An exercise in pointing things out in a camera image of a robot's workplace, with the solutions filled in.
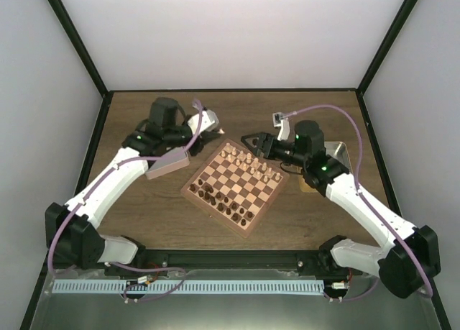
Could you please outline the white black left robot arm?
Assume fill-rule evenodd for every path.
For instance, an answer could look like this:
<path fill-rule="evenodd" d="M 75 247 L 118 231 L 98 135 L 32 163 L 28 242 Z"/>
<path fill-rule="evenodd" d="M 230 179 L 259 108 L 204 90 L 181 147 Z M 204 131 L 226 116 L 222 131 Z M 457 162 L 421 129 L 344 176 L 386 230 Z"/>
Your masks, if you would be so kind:
<path fill-rule="evenodd" d="M 156 98 L 143 119 L 122 142 L 112 161 L 80 193 L 45 211 L 47 268 L 55 274 L 54 256 L 70 267 L 121 265 L 130 275 L 141 274 L 147 258 L 140 243 L 128 237 L 102 236 L 102 220 L 125 190 L 139 177 L 161 170 L 181 157 L 197 155 L 220 137 L 217 114 L 195 99 L 196 114 L 187 115 L 173 98 Z"/>

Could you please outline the pink metal tin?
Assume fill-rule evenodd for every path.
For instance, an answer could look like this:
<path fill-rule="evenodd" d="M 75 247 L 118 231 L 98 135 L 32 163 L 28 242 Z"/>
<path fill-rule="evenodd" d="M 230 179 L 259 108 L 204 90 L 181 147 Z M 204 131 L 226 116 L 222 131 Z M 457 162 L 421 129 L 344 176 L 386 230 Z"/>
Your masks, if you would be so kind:
<path fill-rule="evenodd" d="M 166 152 L 160 160 L 155 161 L 145 173 L 145 176 L 148 180 L 152 180 L 185 168 L 189 164 L 188 151 L 185 151 L 182 147 L 176 147 Z"/>

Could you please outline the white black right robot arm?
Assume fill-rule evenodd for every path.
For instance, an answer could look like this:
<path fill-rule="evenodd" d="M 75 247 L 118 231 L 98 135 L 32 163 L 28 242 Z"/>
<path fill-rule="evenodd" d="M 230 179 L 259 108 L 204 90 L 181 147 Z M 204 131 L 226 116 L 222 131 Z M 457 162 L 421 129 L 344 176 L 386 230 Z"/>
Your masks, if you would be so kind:
<path fill-rule="evenodd" d="M 432 296 L 430 280 L 441 271 L 438 237 L 429 226 L 418 228 L 365 190 L 349 169 L 329 155 L 324 134 L 315 121 L 294 126 L 294 140 L 259 132 L 241 137 L 255 156 L 300 168 L 303 180 L 323 197 L 351 215 L 376 241 L 359 244 L 343 236 L 325 242 L 320 250 L 322 271 L 334 275 L 343 267 L 379 278 L 398 298 L 423 288 Z"/>

